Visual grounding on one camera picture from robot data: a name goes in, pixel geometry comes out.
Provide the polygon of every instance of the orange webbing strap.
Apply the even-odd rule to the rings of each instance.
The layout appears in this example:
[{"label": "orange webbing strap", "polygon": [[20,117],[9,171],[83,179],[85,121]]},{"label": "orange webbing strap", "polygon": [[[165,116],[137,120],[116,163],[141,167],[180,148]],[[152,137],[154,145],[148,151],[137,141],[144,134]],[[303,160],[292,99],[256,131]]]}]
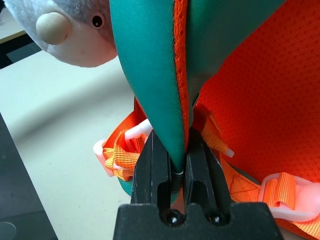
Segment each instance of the orange webbing strap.
[{"label": "orange webbing strap", "polygon": [[[143,149],[146,137],[141,135],[133,139],[135,152],[129,152],[124,133],[127,129],[139,123],[137,113],[132,112],[103,144],[103,155],[106,158],[105,166],[112,170],[114,175],[125,181],[128,181],[133,175],[134,167]],[[218,157],[232,200],[235,202],[257,202],[261,186],[237,172],[222,157],[222,153],[225,153],[228,146],[220,137],[221,130],[205,106],[198,104],[195,107],[194,124],[192,126],[201,133],[210,148],[220,152]],[[294,209],[295,191],[296,181],[294,177],[283,172],[278,179],[270,180],[266,184],[263,201],[269,207],[277,207],[280,203],[284,203]],[[289,222],[283,219],[276,219],[276,221],[281,227],[302,237],[320,240],[320,216],[308,222]]]},{"label": "orange webbing strap", "polygon": [[[261,186],[238,173],[222,157],[220,163],[232,200],[235,202],[257,202]],[[295,191],[294,178],[288,173],[282,173],[280,178],[268,182],[264,192],[263,201],[269,207],[278,206],[280,202],[294,208]],[[287,230],[306,239],[320,240],[320,216],[308,222],[289,222],[276,219],[277,223]]]}]

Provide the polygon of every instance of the plush toy nose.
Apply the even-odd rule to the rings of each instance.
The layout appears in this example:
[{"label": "plush toy nose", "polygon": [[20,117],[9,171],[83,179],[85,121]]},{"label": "plush toy nose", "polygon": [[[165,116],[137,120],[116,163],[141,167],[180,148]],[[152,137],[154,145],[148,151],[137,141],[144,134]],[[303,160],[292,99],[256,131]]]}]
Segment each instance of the plush toy nose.
[{"label": "plush toy nose", "polygon": [[39,37],[51,45],[62,44],[72,30],[69,19],[58,12],[41,15],[36,21],[35,27]]}]

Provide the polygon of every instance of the plush toy eye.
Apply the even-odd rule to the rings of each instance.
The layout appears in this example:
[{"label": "plush toy eye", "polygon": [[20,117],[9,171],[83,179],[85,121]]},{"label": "plush toy eye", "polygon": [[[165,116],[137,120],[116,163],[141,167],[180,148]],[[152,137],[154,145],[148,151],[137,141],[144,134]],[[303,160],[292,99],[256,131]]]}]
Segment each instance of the plush toy eye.
[{"label": "plush toy eye", "polygon": [[94,29],[103,28],[105,25],[104,16],[100,12],[96,12],[95,14],[92,15],[91,24]]}]

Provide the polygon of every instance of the strap adjuster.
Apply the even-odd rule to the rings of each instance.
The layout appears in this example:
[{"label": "strap adjuster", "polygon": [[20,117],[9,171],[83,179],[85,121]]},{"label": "strap adjuster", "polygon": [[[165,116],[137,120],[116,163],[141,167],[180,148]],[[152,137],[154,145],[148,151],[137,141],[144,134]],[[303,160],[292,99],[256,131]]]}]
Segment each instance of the strap adjuster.
[{"label": "strap adjuster", "polygon": [[[258,201],[263,202],[266,185],[273,179],[279,179],[281,173],[275,173],[263,179]],[[320,183],[293,176],[295,179],[295,200],[292,210],[287,204],[279,202],[279,206],[269,206],[275,219],[292,222],[308,222],[320,214]]]}]

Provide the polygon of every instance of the black clamp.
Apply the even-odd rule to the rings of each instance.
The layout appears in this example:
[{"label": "black clamp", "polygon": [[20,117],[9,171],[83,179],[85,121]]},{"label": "black clamp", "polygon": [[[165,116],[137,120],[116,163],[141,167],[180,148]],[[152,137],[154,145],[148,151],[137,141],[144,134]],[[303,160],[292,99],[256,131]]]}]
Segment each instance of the black clamp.
[{"label": "black clamp", "polygon": [[[262,202],[231,200],[222,168],[201,135],[189,133],[184,176],[173,177],[169,155],[152,132],[137,161],[131,204],[118,209],[114,240],[282,240]],[[185,215],[170,209],[183,181]]]}]

